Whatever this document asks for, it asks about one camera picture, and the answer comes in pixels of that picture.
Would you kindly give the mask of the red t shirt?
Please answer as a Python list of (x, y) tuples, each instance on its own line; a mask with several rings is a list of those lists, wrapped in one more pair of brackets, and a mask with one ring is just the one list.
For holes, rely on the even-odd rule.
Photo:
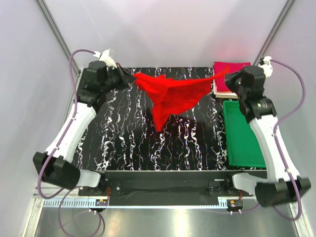
[(136, 73), (134, 76), (138, 89), (145, 91), (153, 102), (154, 125), (161, 132), (170, 115), (179, 115), (194, 107), (204, 95), (210, 93), (213, 80), (226, 74), (228, 68), (204, 79), (176, 80), (165, 75), (152, 77), (144, 73)]

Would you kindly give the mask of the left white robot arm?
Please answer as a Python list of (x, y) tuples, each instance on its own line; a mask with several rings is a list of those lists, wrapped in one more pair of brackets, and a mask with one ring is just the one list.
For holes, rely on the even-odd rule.
[(72, 160), (82, 135), (106, 102), (107, 94), (113, 90), (126, 89), (134, 81), (135, 77), (119, 63), (113, 67), (103, 61), (89, 63), (82, 72), (77, 100), (69, 117), (46, 151), (37, 152), (33, 157), (41, 182), (68, 190), (89, 187), (97, 196), (106, 191), (107, 184), (101, 173), (78, 169), (72, 165)]

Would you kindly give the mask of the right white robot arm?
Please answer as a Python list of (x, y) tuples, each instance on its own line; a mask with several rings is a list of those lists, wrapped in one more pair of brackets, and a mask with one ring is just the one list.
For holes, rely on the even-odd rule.
[(311, 182), (301, 177), (293, 164), (279, 130), (282, 120), (277, 117), (272, 100), (264, 96), (265, 80), (272, 72), (272, 65), (264, 64), (245, 66), (225, 75), (225, 84), (237, 95), (240, 111), (258, 141), (267, 177), (237, 173), (224, 183), (224, 190), (231, 196), (241, 190), (254, 195), (262, 207), (292, 202), (300, 205)]

